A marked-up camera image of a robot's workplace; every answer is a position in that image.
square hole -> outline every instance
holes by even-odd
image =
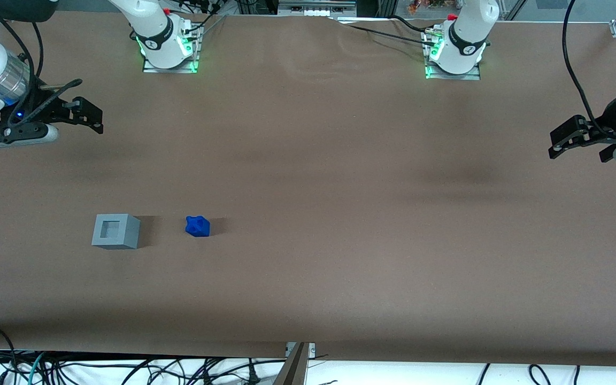
[[[120,221],[103,221],[101,224],[101,238],[117,238],[118,227],[120,227]]]

blue object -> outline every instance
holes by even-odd
[[[211,223],[208,219],[199,215],[197,217],[187,217],[187,226],[184,231],[193,236],[210,236],[211,235]]]

metal mounting plate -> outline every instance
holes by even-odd
[[[420,32],[422,41],[433,41],[430,35],[425,32]],[[429,59],[431,55],[432,47],[423,45],[422,54],[425,57],[425,78],[428,79],[450,79],[450,80],[480,80],[481,74],[479,73],[479,63],[474,64],[474,67],[467,72],[460,75],[445,72],[438,66],[437,63]]]
[[[191,42],[184,43],[186,49],[191,49],[193,54],[190,57],[184,59],[182,63],[173,68],[158,68],[153,66],[144,57],[144,65],[142,66],[142,72],[144,73],[197,73],[198,61],[201,57],[201,41],[203,40],[204,27],[199,27],[196,31],[192,32],[189,36],[184,36],[187,39],[193,39]]]

black cable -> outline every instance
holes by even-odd
[[[242,366],[237,366],[236,368],[232,368],[230,370],[224,371],[220,374],[216,374],[211,377],[211,381],[215,381],[220,377],[225,377],[226,375],[232,375],[233,372],[238,371],[243,368],[248,368],[250,365],[263,365],[263,364],[276,364],[276,363],[284,363],[284,360],[267,360],[267,361],[258,361],[257,363],[246,364]]]
[[[533,373],[534,368],[537,368],[538,370],[541,371],[541,375],[543,375],[543,378],[545,378],[545,382],[548,385],[550,385],[550,378],[548,378],[548,376],[545,375],[545,371],[543,371],[543,368],[541,368],[540,366],[538,366],[536,364],[529,365],[529,378],[531,378],[532,382],[535,383],[536,385],[542,385],[542,383],[538,382],[534,378],[534,373]]]
[[[369,29],[369,28],[357,27],[356,25],[351,25],[351,24],[348,24],[348,25],[351,28],[360,29],[361,31],[372,32],[373,34],[379,34],[382,36],[394,37],[395,39],[401,39],[402,41],[416,42],[417,44],[422,44],[422,45],[430,45],[430,46],[434,45],[434,43],[428,42],[428,41],[421,41],[417,39],[411,39],[410,37],[403,37],[403,36],[398,36],[398,35],[393,35],[393,34],[387,34],[386,32],[375,31],[374,29]]]
[[[577,365],[574,370],[574,381],[572,382],[572,385],[576,385],[576,383],[579,381],[579,371],[580,370],[581,370],[581,365]]]
[[[482,383],[484,383],[484,376],[486,376],[486,372],[489,371],[489,366],[491,366],[491,363],[486,364],[486,366],[484,366],[484,370],[481,371],[481,375],[479,376],[479,382],[477,382],[477,385],[481,385]]]
[[[430,25],[429,27],[425,27],[425,28],[416,27],[415,25],[410,24],[410,22],[408,22],[408,20],[403,19],[403,17],[400,17],[399,15],[396,15],[396,14],[392,14],[390,17],[387,17],[387,19],[399,20],[400,22],[405,24],[406,27],[412,29],[413,31],[417,31],[417,32],[424,32],[425,29],[431,28],[431,27],[434,26],[434,25]]]
[[[572,64],[569,63],[569,54],[567,53],[567,25],[569,24],[569,15],[572,14],[572,8],[574,7],[574,2],[576,0],[572,0],[567,6],[567,12],[565,12],[565,20],[563,20],[563,58],[565,59],[565,66],[567,66],[567,72],[569,73],[569,77],[572,78],[574,82],[574,86],[576,90],[579,91],[579,96],[581,97],[581,102],[584,103],[584,108],[586,109],[586,113],[589,116],[589,120],[591,120],[591,124],[596,127],[596,129],[601,133],[607,136],[608,138],[614,138],[613,134],[610,134],[606,130],[602,129],[601,126],[596,122],[596,117],[594,116],[594,112],[591,110],[591,105],[589,104],[588,98],[586,98],[586,94],[584,93],[584,88],[582,88],[581,83],[579,83],[579,79],[577,79],[576,75],[574,75],[574,69],[572,69]]]
[[[186,29],[184,33],[185,33],[185,34],[188,34],[188,33],[190,33],[190,32],[194,32],[194,31],[196,31],[197,29],[199,29],[199,28],[203,27],[203,25],[204,25],[204,24],[206,24],[206,22],[208,21],[208,19],[212,18],[212,17],[213,17],[213,15],[215,15],[215,12],[211,12],[211,13],[208,15],[208,17],[206,17],[206,19],[204,19],[204,20],[203,20],[203,21],[202,21],[199,25],[196,25],[196,27],[194,27],[194,28],[192,28],[192,29]]]
[[[27,122],[30,122],[30,120],[34,119],[37,115],[39,115],[40,112],[42,112],[42,110],[44,110],[44,108],[47,108],[49,106],[49,104],[51,104],[51,102],[53,102],[59,96],[61,96],[62,93],[66,92],[70,88],[77,87],[77,86],[79,86],[81,84],[82,84],[82,79],[75,79],[75,80],[69,81],[68,83],[66,83],[65,86],[63,86],[63,87],[59,88],[58,90],[56,90],[56,92],[53,93],[50,97],[48,97],[47,100],[42,102],[41,105],[38,105],[37,108],[35,108],[32,112],[30,112],[29,114],[25,115],[22,118],[22,120],[20,120],[20,122],[17,122],[16,124],[13,123],[13,117],[14,117],[15,114],[10,114],[10,116],[8,118],[8,122],[7,122],[8,127],[10,129],[15,129],[19,125],[23,125],[23,124],[26,124]]]
[[[159,369],[158,371],[156,371],[154,373],[151,373],[149,375],[149,380],[147,381],[147,385],[151,385],[154,381],[156,381],[156,378],[158,378],[159,376],[163,375],[163,373],[168,373],[168,368],[173,366],[173,365],[175,365],[179,361],[180,360],[174,360],[171,363],[169,363],[168,365],[166,365],[163,368]]]
[[[16,381],[18,379],[18,373],[17,373],[17,371],[18,371],[18,364],[16,363],[16,350],[13,347],[13,343],[11,342],[11,339],[9,338],[9,336],[6,333],[4,333],[4,331],[2,329],[0,329],[0,334],[6,340],[6,343],[8,344],[9,349],[11,351],[11,366],[13,366],[13,368],[14,368],[13,383],[16,383]]]
[[[22,49],[22,53],[24,53],[25,57],[28,58],[29,79],[28,79],[28,83],[27,83],[27,89],[25,90],[25,93],[22,96],[22,98],[20,98],[20,100],[16,103],[16,107],[15,107],[14,111],[17,112],[17,111],[20,110],[21,107],[24,106],[25,102],[27,102],[27,98],[31,94],[34,95],[34,91],[33,90],[37,88],[37,84],[36,84],[36,81],[35,81],[35,78],[34,78],[34,75],[35,75],[35,65],[32,63],[32,56],[30,56],[30,51],[28,51],[27,47],[25,46],[25,43],[22,42],[22,39],[20,39],[20,36],[18,36],[18,34],[14,31],[14,29],[1,16],[0,16],[0,23],[11,34],[11,36],[13,36],[13,39],[15,39],[17,44]]]
[[[144,368],[146,365],[148,365],[152,360],[144,360],[141,364],[135,366],[130,373],[127,374],[127,377],[125,377],[125,379],[122,381],[122,383],[120,383],[120,385],[125,385],[125,383],[127,383],[127,380],[130,379],[130,377],[132,377],[133,375],[135,375],[135,373],[137,373],[137,371],[140,370],[140,368]]]
[[[35,76],[39,78],[42,75],[42,66],[44,65],[44,44],[42,43],[42,34],[40,33],[40,29],[37,28],[37,23],[32,23],[32,28],[35,29],[35,35],[37,36],[37,45],[40,47],[40,58],[37,61],[37,72]]]

black plug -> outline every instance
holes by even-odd
[[[249,358],[249,382],[247,382],[247,385],[256,385],[259,382],[261,382],[261,379],[258,378],[253,361]]]

